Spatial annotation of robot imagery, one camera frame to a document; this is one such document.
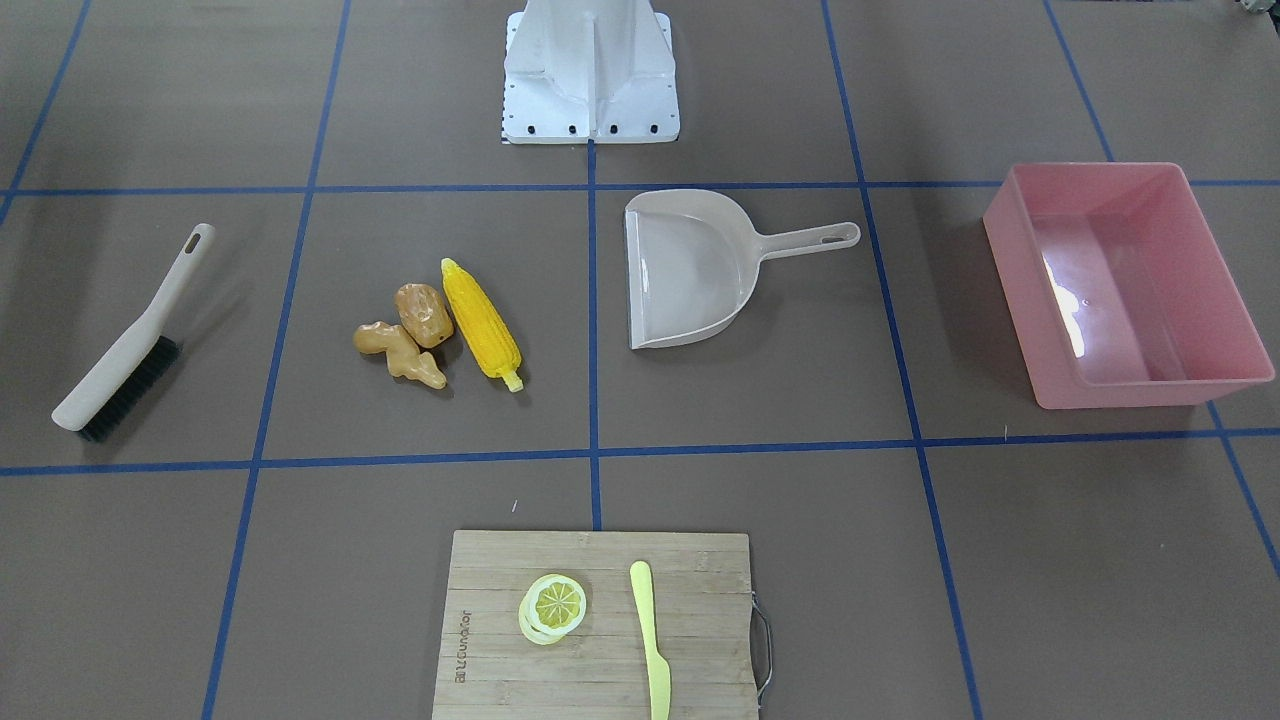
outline lemon slice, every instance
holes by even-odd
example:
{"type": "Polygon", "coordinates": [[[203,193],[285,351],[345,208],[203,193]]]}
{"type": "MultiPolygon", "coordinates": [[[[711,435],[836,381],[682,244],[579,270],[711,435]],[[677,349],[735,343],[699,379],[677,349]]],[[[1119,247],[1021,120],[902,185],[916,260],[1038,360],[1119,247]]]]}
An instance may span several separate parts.
{"type": "Polygon", "coordinates": [[[573,578],[538,578],[520,602],[520,629],[530,642],[552,644],[586,616],[586,592],[573,578]]]}

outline ginger root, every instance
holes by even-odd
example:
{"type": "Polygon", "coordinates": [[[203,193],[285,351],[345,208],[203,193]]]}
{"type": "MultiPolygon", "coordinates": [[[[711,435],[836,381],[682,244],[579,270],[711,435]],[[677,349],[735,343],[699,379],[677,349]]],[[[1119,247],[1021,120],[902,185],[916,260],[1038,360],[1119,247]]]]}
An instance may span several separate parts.
{"type": "Polygon", "coordinates": [[[396,310],[401,324],[422,347],[435,347],[453,334],[444,299],[429,284],[410,283],[397,290],[396,310]]]}
{"type": "Polygon", "coordinates": [[[360,325],[352,337],[356,350],[365,355],[387,354],[387,372],[397,378],[410,378],[422,384],[444,388],[448,382],[435,365],[430,351],[419,352],[417,343],[401,325],[383,322],[360,325]]]}

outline grid line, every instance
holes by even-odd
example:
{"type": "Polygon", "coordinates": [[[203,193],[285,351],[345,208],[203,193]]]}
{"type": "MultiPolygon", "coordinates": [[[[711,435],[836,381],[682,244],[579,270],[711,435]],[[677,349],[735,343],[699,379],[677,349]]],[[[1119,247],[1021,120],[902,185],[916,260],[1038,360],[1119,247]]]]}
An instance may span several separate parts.
{"type": "Polygon", "coordinates": [[[591,454],[591,529],[604,528],[604,503],[600,498],[600,397],[598,352],[598,284],[595,268],[595,141],[586,141],[586,347],[588,347],[588,443],[591,454]]]}
{"type": "MultiPolygon", "coordinates": [[[[1217,439],[1280,437],[1280,428],[1243,428],[1222,430],[1148,430],[1121,433],[1064,433],[1033,436],[973,436],[920,438],[925,447],[983,447],[992,445],[1085,445],[1103,442],[1149,442],[1167,439],[1217,439]]],[[[566,447],[558,450],[497,450],[480,452],[424,452],[406,455],[355,455],[328,457],[275,457],[257,461],[261,469],[296,468],[365,468],[376,465],[435,465],[465,462],[509,462],[599,457],[640,457],[660,455],[750,455],[767,452],[833,452],[864,450],[902,450],[915,447],[914,438],[726,443],[726,445],[654,445],[616,447],[566,447]]],[[[120,473],[204,473],[211,470],[247,470],[252,460],[192,460],[164,462],[122,462],[109,465],[15,465],[0,468],[0,478],[101,475],[120,473]]]]}
{"type": "MultiPolygon", "coordinates": [[[[1062,54],[1066,56],[1066,63],[1071,68],[1071,77],[1075,78],[1075,85],[1080,91],[1080,99],[1084,101],[1084,106],[1089,110],[1089,118],[1093,120],[1093,128],[1098,133],[1098,141],[1102,143],[1102,150],[1106,152],[1107,161],[1114,163],[1115,155],[1111,152],[1111,143],[1107,142],[1107,136],[1102,129],[1102,123],[1098,120],[1098,115],[1093,110],[1093,102],[1089,100],[1089,94],[1084,87],[1084,79],[1080,77],[1080,72],[1075,65],[1075,59],[1071,56],[1071,47],[1066,42],[1066,35],[1062,33],[1062,27],[1057,22],[1057,14],[1053,13],[1052,0],[1042,0],[1042,3],[1044,5],[1044,13],[1048,15],[1048,20],[1053,26],[1053,33],[1057,35],[1059,44],[1062,46],[1062,54]]],[[[1202,181],[1194,184],[1211,187],[1216,183],[1212,181],[1202,181]]],[[[1235,456],[1235,448],[1231,447],[1231,436],[1222,423],[1222,418],[1217,411],[1217,405],[1211,400],[1206,404],[1206,406],[1208,407],[1210,416],[1213,419],[1213,428],[1216,430],[1215,434],[1221,441],[1222,451],[1226,454],[1226,460],[1231,465],[1231,471],[1235,474],[1235,482],[1240,486],[1240,493],[1244,496],[1245,505],[1253,518],[1253,524],[1257,528],[1258,538],[1262,541],[1262,547],[1266,550],[1267,557],[1271,560],[1272,570],[1275,570],[1276,577],[1280,578],[1280,557],[1276,556],[1275,543],[1271,542],[1271,533],[1267,532],[1266,521],[1262,519],[1262,514],[1258,511],[1257,503],[1253,500],[1253,491],[1249,489],[1249,480],[1244,477],[1244,469],[1240,468],[1240,462],[1235,456]]]]}
{"type": "Polygon", "coordinates": [[[214,642],[214,657],[209,667],[209,684],[205,688],[202,720],[212,720],[218,701],[218,685],[221,680],[223,660],[227,655],[227,639],[230,634],[232,612],[236,607],[236,594],[239,587],[239,573],[244,560],[244,546],[248,539],[248,525],[253,515],[253,498],[257,495],[257,479],[262,468],[262,450],[266,446],[268,428],[271,421],[271,404],[275,398],[275,383],[280,373],[280,359],[284,354],[284,338],[289,328],[289,315],[293,310],[293,292],[297,287],[298,268],[302,263],[302,247],[306,242],[307,224],[311,217],[311,204],[315,199],[316,178],[320,174],[320,159],[324,152],[325,132],[329,128],[329,111],[333,106],[334,90],[338,86],[338,70],[342,67],[342,49],[347,38],[347,24],[351,19],[351,0],[343,0],[342,17],[338,20],[338,37],[334,40],[333,60],[329,67],[329,83],[325,87],[324,104],[320,109],[320,122],[316,128],[315,149],[311,154],[311,169],[307,173],[307,190],[302,197],[302,210],[298,217],[298,232],[293,241],[293,256],[289,261],[289,275],[284,286],[284,299],[280,304],[280,322],[275,332],[275,346],[271,351],[271,365],[262,391],[262,410],[259,418],[257,438],[253,442],[253,457],[250,461],[248,479],[244,483],[244,501],[241,506],[239,524],[236,529],[236,547],[232,551],[230,570],[227,578],[227,593],[223,598],[223,611],[218,623],[218,637],[214,642]]]}
{"type": "Polygon", "coordinates": [[[1253,500],[1253,491],[1249,489],[1249,480],[1244,477],[1244,468],[1240,466],[1240,460],[1235,456],[1235,448],[1231,447],[1231,438],[1226,432],[1222,432],[1222,418],[1217,413],[1216,402],[1208,402],[1208,413],[1213,418],[1213,427],[1219,429],[1219,438],[1222,441],[1222,451],[1226,452],[1226,460],[1231,464],[1231,471],[1235,473],[1235,482],[1240,486],[1240,495],[1244,496],[1244,505],[1248,506],[1249,515],[1253,518],[1253,524],[1257,527],[1258,536],[1262,538],[1262,548],[1271,560],[1271,569],[1275,570],[1276,578],[1280,578],[1280,555],[1276,555],[1276,546],[1271,541],[1271,533],[1267,532],[1267,524],[1262,519],[1262,511],[1258,510],[1258,503],[1253,500]]]}
{"type": "Polygon", "coordinates": [[[1107,142],[1107,135],[1102,132],[1102,120],[1098,119],[1098,113],[1093,109],[1093,101],[1089,100],[1089,91],[1084,88],[1084,78],[1080,77],[1080,69],[1075,67],[1075,56],[1071,55],[1071,47],[1066,42],[1066,35],[1062,33],[1062,26],[1057,22],[1057,14],[1053,12],[1052,0],[1042,0],[1044,4],[1044,13],[1048,14],[1048,22],[1053,27],[1053,35],[1057,36],[1057,44],[1062,47],[1062,56],[1066,58],[1066,67],[1071,70],[1071,78],[1075,79],[1075,88],[1080,92],[1080,100],[1084,101],[1084,109],[1089,111],[1089,120],[1093,123],[1093,132],[1098,135],[1098,142],[1102,143],[1102,154],[1106,155],[1108,163],[1115,161],[1115,155],[1111,152],[1111,143],[1107,142]]]}
{"type": "MultiPolygon", "coordinates": [[[[18,197],[113,197],[113,196],[201,196],[201,195],[369,195],[369,193],[428,193],[428,192],[645,192],[650,190],[956,190],[1000,187],[1001,179],[950,179],[950,181],[758,181],[758,182],[671,182],[625,183],[600,182],[590,187],[585,183],[434,183],[434,184],[303,184],[280,186],[209,186],[209,187],[55,187],[9,188],[0,191],[5,199],[18,197]]],[[[1192,187],[1280,187],[1280,179],[1190,179],[1192,187]]]]}
{"type": "Polygon", "coordinates": [[[63,78],[67,77],[67,68],[72,64],[72,55],[76,54],[76,46],[79,44],[81,32],[84,31],[84,20],[88,19],[88,9],[92,4],[93,0],[84,0],[81,5],[76,26],[72,28],[72,36],[67,41],[67,50],[58,64],[58,72],[54,73],[54,82],[49,86],[49,95],[45,96],[45,104],[40,106],[40,114],[36,115],[36,124],[31,128],[31,136],[27,137],[27,145],[22,149],[22,158],[13,172],[13,179],[9,182],[9,192],[5,193],[4,202],[0,202],[0,225],[9,217],[9,209],[13,208],[14,191],[18,190],[23,176],[27,174],[27,164],[31,163],[31,156],[36,151],[36,142],[40,141],[40,133],[45,129],[45,123],[49,120],[49,111],[54,108],[54,99],[58,97],[58,91],[63,86],[63,78]]]}
{"type": "Polygon", "coordinates": [[[924,487],[924,498],[929,507],[929,521],[933,528],[933,542],[938,553],[938,565],[942,570],[942,584],[947,593],[947,606],[951,611],[951,625],[956,637],[956,648],[960,653],[960,665],[964,670],[965,688],[969,692],[969,706],[974,720],[982,720],[982,700],[978,696],[978,682],[974,675],[973,660],[969,655],[969,641],[964,629],[964,615],[960,610],[960,598],[956,594],[955,578],[951,573],[951,556],[947,551],[947,539],[942,528],[942,516],[938,512],[937,496],[933,492],[933,475],[929,471],[929,459],[925,452],[923,436],[920,433],[920,420],[915,410],[915,398],[911,392],[911,378],[906,368],[906,355],[902,351],[902,338],[899,333],[897,319],[893,313],[893,296],[890,291],[888,274],[884,270],[884,258],[881,254],[879,234],[876,231],[876,215],[872,210],[870,191],[867,187],[867,174],[863,169],[861,151],[858,145],[858,132],[854,126],[852,105],[849,101],[849,90],[845,85],[845,72],[840,61],[840,47],[836,41],[836,29],[831,20],[831,5],[822,0],[823,22],[827,26],[827,44],[831,50],[831,64],[835,70],[836,86],[840,91],[840,104],[845,113],[845,129],[849,133],[849,147],[854,156],[854,169],[858,173],[860,193],[863,199],[863,213],[867,217],[867,236],[872,243],[872,252],[876,258],[876,273],[879,277],[881,293],[884,302],[884,316],[888,322],[890,338],[893,341],[893,355],[897,360],[899,378],[902,384],[902,400],[906,404],[908,419],[911,424],[911,441],[915,447],[915,457],[920,469],[920,482],[924,487]]]}

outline pink plastic bin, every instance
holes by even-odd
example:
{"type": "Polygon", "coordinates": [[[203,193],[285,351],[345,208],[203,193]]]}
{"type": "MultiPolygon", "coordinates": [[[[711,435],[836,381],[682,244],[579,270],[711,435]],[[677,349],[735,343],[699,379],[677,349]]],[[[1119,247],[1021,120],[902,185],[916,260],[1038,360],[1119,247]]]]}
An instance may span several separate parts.
{"type": "Polygon", "coordinates": [[[1015,165],[982,220],[1042,407],[1196,405],[1275,378],[1178,165],[1015,165]]]}

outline corn cob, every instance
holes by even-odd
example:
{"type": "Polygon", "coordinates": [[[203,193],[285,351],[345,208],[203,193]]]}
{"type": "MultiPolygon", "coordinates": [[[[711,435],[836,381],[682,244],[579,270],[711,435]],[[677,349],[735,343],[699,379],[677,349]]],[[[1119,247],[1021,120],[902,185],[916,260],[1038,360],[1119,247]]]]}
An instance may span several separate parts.
{"type": "Polygon", "coordinates": [[[440,274],[444,275],[444,296],[449,299],[453,319],[462,329],[476,364],[490,378],[502,378],[511,392],[524,389],[525,383],[516,374],[521,363],[520,347],[489,296],[471,273],[448,258],[440,260],[440,274]]]}

